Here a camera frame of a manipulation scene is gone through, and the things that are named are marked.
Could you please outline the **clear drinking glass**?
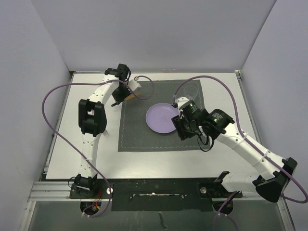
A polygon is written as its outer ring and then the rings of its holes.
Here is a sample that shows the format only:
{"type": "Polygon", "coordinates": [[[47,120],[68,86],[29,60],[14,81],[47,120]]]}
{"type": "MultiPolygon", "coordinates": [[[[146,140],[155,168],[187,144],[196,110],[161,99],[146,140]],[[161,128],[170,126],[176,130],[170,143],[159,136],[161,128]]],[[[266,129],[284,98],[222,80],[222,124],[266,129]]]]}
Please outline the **clear drinking glass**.
{"type": "Polygon", "coordinates": [[[183,96],[189,100],[196,101],[196,97],[198,96],[198,88],[193,85],[188,85],[183,89],[183,96]]]}

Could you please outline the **purple plate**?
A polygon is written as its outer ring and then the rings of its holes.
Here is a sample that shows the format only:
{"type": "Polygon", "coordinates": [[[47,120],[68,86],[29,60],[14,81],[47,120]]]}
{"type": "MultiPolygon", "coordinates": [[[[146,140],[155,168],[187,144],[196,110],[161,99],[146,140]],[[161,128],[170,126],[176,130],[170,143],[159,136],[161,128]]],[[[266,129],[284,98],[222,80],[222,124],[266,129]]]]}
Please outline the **purple plate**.
{"type": "Polygon", "coordinates": [[[157,103],[151,106],[146,112],[146,124],[157,133],[168,134],[175,131],[175,127],[171,119],[178,116],[177,108],[173,108],[168,103],[157,103]]]}

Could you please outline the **grey cloth napkin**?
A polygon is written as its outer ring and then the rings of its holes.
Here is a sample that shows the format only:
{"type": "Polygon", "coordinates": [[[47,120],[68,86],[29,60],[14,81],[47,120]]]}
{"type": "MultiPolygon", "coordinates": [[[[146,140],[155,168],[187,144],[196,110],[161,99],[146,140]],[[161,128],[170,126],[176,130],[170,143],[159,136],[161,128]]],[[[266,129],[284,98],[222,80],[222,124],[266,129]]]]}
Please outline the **grey cloth napkin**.
{"type": "Polygon", "coordinates": [[[142,81],[140,99],[122,103],[118,151],[170,152],[198,150],[197,138],[181,141],[171,119],[178,110],[171,106],[173,95],[194,100],[204,108],[201,82],[192,80],[180,86],[182,80],[142,81]]]}

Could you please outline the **green handled knife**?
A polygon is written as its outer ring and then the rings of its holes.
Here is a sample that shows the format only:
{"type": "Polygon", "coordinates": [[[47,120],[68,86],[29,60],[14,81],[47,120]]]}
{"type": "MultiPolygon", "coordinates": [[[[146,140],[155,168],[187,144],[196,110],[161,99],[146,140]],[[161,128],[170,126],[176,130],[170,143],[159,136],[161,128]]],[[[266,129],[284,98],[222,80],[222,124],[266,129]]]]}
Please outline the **green handled knife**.
{"type": "Polygon", "coordinates": [[[114,107],[114,106],[120,105],[120,104],[123,103],[124,101],[128,101],[128,100],[130,100],[130,99],[133,99],[134,97],[135,97],[135,96],[130,95],[130,96],[128,96],[128,97],[126,97],[126,98],[124,98],[124,99],[122,99],[122,100],[115,100],[115,102],[114,102],[113,104],[111,104],[111,106],[114,107]]]}

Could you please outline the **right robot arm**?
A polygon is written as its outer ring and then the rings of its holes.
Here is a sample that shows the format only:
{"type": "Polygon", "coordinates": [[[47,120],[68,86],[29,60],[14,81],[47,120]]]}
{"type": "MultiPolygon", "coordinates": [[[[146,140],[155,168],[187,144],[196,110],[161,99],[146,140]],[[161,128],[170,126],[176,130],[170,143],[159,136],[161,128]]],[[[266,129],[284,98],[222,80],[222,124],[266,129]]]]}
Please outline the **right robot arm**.
{"type": "Polygon", "coordinates": [[[290,181],[288,176],[293,175],[297,167],[293,158],[283,158],[266,149],[238,128],[235,121],[220,109],[208,113],[186,97],[177,98],[173,107],[179,114],[172,118],[172,122],[182,141],[194,135],[205,137],[207,141],[218,141],[256,170],[247,175],[228,171],[221,173],[214,184],[218,196],[223,197],[234,191],[253,192],[269,202],[278,202],[290,181]]]}

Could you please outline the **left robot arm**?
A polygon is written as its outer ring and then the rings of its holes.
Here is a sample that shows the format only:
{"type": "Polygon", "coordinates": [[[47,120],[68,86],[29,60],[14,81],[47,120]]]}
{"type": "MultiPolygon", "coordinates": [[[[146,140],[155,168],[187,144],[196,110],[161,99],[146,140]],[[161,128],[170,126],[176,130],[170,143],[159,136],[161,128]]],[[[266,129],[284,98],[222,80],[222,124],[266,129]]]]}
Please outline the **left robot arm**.
{"type": "Polygon", "coordinates": [[[83,154],[80,168],[74,185],[87,198],[97,194],[97,171],[96,167],[98,144],[101,135],[107,126],[105,104],[113,97],[118,105],[128,97],[131,92],[127,89],[131,71],[125,64],[119,64],[116,69],[108,68],[103,77],[103,85],[87,99],[81,99],[78,103],[78,125],[82,133],[83,154]]]}

